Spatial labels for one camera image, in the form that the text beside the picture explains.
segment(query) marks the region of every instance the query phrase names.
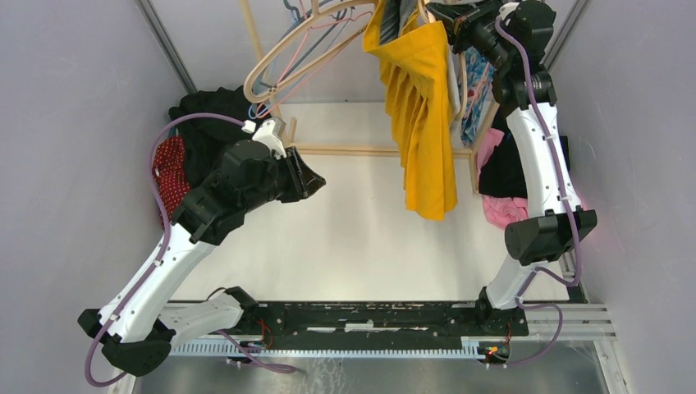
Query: wooden rod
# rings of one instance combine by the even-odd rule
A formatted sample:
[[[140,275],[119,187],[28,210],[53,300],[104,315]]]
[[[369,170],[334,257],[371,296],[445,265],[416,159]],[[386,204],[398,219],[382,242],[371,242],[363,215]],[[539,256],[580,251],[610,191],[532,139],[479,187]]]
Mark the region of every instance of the wooden rod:
[[[286,140],[283,141],[285,146],[288,146],[295,142],[295,129],[297,128],[297,118],[290,118],[290,132],[287,134]]]
[[[344,155],[344,156],[388,156],[398,157],[399,149],[396,146],[379,145],[343,145],[343,144],[292,144],[301,153]],[[455,158],[469,158],[471,149],[453,149]]]

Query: black garment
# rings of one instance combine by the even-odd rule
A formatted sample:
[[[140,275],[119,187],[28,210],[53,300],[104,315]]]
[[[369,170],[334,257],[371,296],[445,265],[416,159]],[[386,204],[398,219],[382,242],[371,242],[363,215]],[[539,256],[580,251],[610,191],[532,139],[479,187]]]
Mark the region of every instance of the black garment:
[[[501,143],[493,150],[488,162],[481,167],[478,178],[478,192],[492,197],[527,198],[527,184],[522,171],[520,151],[517,150],[515,138],[507,126],[505,118],[496,115],[492,128],[505,133]],[[565,165],[570,171],[568,137],[561,136],[561,149],[565,155]]]
[[[215,92],[201,90],[182,98],[179,107],[169,108],[169,117],[174,120],[191,113],[212,112],[244,121],[249,117],[249,105],[241,86],[234,91],[225,88]],[[219,119],[193,119],[181,123],[177,129],[184,140],[184,172],[192,188],[200,186],[217,167],[229,144],[251,138],[238,125]]]

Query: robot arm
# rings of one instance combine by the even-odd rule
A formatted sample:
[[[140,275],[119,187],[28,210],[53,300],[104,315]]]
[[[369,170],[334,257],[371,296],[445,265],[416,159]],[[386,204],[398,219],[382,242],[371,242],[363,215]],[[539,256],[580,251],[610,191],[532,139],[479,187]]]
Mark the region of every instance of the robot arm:
[[[248,123],[245,130],[254,132]],[[220,168],[186,194],[173,215],[171,238],[155,261],[162,238],[124,289],[101,309],[87,309],[78,323],[92,338],[102,328],[102,352],[112,365],[135,376],[157,368],[170,349],[220,328],[232,328],[254,301],[239,287],[204,303],[173,312],[163,306],[196,265],[220,245],[245,215],[267,202],[307,199],[326,181],[280,140],[284,124],[265,121],[251,140],[222,156]],[[134,287],[135,294],[116,314]]]
[[[537,0],[484,0],[459,6],[431,2],[426,7],[443,22],[454,53],[473,46],[495,67],[493,95],[515,137],[527,184],[530,219],[506,227],[509,255],[478,300],[483,320],[487,320],[496,310],[516,308],[534,273],[572,250],[573,232],[582,240],[597,225],[597,214],[583,210],[562,164],[556,92],[542,64],[556,13]],[[498,29],[521,44],[526,65],[520,49]]]

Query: red polka dot fabric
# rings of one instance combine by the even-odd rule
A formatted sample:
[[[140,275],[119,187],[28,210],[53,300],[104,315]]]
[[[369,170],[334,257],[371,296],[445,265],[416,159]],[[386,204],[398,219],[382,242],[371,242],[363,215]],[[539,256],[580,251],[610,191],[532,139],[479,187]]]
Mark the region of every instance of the red polka dot fabric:
[[[164,202],[169,222],[172,220],[174,210],[184,199],[184,195],[191,190],[184,173],[184,153],[184,140],[176,135],[164,140],[157,147],[154,155],[153,178],[157,182],[159,196]]]

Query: yellow garment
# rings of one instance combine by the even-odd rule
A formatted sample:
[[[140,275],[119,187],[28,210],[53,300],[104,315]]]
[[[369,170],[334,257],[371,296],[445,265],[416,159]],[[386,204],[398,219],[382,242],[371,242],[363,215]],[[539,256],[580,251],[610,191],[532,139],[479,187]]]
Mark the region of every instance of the yellow garment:
[[[385,3],[379,2],[368,23],[363,50],[379,58],[387,87],[391,136],[405,170],[406,209],[442,220],[457,204],[445,28],[442,22],[418,27],[414,13],[398,38],[380,46]]]

